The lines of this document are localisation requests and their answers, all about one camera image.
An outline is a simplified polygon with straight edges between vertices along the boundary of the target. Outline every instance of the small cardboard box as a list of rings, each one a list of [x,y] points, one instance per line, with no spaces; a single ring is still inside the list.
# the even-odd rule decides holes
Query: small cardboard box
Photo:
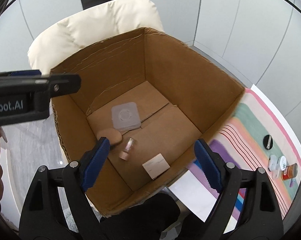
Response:
[[[124,161],[123,143],[109,153],[88,198],[102,215],[118,214],[172,181],[195,159],[193,143],[209,141],[234,111],[244,88],[179,40],[139,28],[73,54],[52,73],[78,73],[78,93],[53,98],[60,144],[69,161],[93,148],[112,127],[111,108],[135,102],[141,127]],[[142,164],[161,153],[170,168],[152,180]]]

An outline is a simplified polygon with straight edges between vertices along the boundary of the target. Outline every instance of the white card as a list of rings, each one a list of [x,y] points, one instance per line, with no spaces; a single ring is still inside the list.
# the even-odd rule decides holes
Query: white card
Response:
[[[161,153],[157,154],[154,158],[145,162],[143,164],[143,167],[152,179],[155,179],[164,171],[167,171],[170,168],[169,164],[164,159]]]

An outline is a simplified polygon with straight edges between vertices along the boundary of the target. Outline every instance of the striped mat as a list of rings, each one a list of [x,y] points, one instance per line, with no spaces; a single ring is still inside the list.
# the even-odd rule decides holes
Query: striped mat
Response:
[[[268,134],[273,137],[273,147],[270,150],[263,146],[263,138]],[[215,135],[209,146],[219,153],[225,162],[233,162],[241,169],[265,168],[276,193],[282,217],[285,217],[301,180],[301,158],[275,115],[252,90],[246,89],[233,116]],[[277,157],[284,155],[288,165],[298,164],[298,174],[293,187],[289,187],[290,179],[272,179],[272,173],[267,169],[271,154]],[[216,190],[209,186],[198,161],[190,164],[188,169],[215,198],[218,197]],[[241,189],[232,215],[236,220],[244,197],[245,189]]]

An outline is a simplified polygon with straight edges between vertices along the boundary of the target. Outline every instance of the purple stripe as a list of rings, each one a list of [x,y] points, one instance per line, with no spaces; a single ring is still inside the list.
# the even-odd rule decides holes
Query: purple stripe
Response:
[[[215,189],[212,189],[210,187],[204,172],[194,163],[188,165],[187,168],[199,180],[199,182],[214,196],[214,198],[217,199],[219,194]],[[238,218],[240,217],[240,211],[236,207],[234,207],[232,217],[236,220],[238,220]]]
[[[217,193],[217,191],[215,189],[212,189],[210,187],[209,182],[206,179],[204,172],[196,164],[191,163],[190,165],[188,165],[187,168],[215,198],[218,198],[219,194]]]
[[[209,147],[212,149],[213,152],[218,153],[222,159],[228,163],[232,162],[234,163],[239,169],[241,168],[238,163],[229,155],[228,151],[225,149],[225,147],[216,139],[212,140],[209,144]]]

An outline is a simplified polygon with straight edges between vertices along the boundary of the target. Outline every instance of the white jar lid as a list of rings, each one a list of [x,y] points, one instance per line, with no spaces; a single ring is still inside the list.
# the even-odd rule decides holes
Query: white jar lid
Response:
[[[287,162],[286,162],[286,157],[285,156],[281,156],[278,159],[277,163],[280,165],[281,171],[284,171],[286,169]]]

